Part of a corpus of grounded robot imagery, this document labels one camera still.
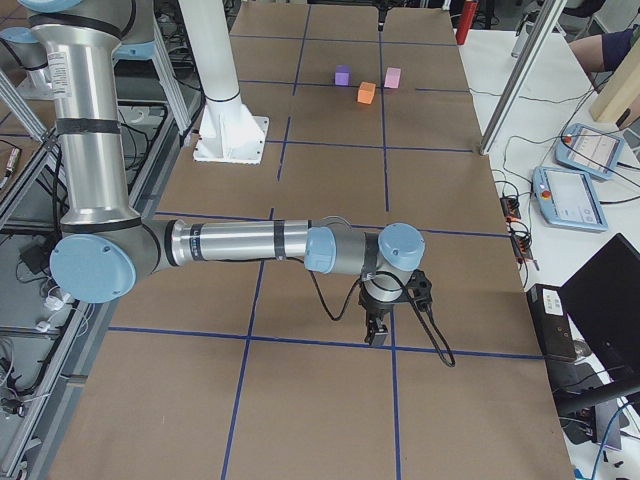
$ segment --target small block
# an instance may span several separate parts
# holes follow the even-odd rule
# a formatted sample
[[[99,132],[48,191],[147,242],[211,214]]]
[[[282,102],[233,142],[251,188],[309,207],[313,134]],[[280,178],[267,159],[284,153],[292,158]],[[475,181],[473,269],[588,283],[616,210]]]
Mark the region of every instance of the small block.
[[[340,87],[348,87],[350,73],[348,65],[338,65],[336,67],[335,84]]]
[[[386,88],[398,88],[400,85],[400,73],[402,69],[400,68],[387,68],[387,74],[384,77],[384,86]]]
[[[375,83],[362,82],[360,84],[360,88],[358,88],[358,102],[371,105],[375,94],[376,94]]]

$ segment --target pink cube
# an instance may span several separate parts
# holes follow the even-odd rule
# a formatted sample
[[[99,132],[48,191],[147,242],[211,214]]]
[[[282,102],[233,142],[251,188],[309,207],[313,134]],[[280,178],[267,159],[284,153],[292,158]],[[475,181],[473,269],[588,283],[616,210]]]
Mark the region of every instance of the pink cube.
[[[400,72],[402,72],[400,68],[387,68],[387,74],[384,77],[385,88],[398,88],[400,84]]]
[[[335,84],[340,87],[348,87],[350,73],[351,71],[349,70],[348,65],[338,65],[336,67]]]

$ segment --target blue joint cap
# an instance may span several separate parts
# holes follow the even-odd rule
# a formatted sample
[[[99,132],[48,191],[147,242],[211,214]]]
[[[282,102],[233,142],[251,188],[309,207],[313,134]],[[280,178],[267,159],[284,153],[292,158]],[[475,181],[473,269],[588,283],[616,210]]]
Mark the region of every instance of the blue joint cap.
[[[151,60],[155,53],[155,42],[131,43],[121,45],[113,54],[115,61],[119,60]]]
[[[26,27],[10,27],[0,32],[0,38],[11,43],[38,43],[38,39]]]
[[[425,250],[420,232],[406,223],[388,225],[378,236],[378,246],[387,262],[404,272],[418,268]]]
[[[336,264],[336,238],[328,227],[312,227],[307,232],[304,268],[329,273]]]
[[[98,235],[63,238],[51,254],[50,266],[61,288],[88,303],[115,300],[136,283],[136,270],[129,256]]]
[[[69,10],[82,3],[83,0],[18,0],[29,10],[40,13],[56,13]]]

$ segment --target label sticker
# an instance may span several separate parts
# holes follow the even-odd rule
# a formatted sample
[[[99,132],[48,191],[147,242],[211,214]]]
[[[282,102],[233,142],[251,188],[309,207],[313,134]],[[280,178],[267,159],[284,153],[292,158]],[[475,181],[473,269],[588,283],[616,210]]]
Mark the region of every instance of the label sticker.
[[[555,290],[542,289],[542,300],[544,301],[544,311],[547,315],[562,316],[562,303],[560,302],[560,296]]]
[[[69,65],[66,52],[56,52],[47,55],[49,60],[49,72],[54,98],[66,98],[71,96],[69,85]]]

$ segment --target orange cube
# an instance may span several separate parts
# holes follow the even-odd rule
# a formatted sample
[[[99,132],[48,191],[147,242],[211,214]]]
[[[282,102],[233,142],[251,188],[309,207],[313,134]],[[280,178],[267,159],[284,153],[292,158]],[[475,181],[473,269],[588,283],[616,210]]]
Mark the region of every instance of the orange cube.
[[[371,105],[373,97],[376,94],[376,84],[369,82],[362,82],[360,88],[358,88],[358,102]]]

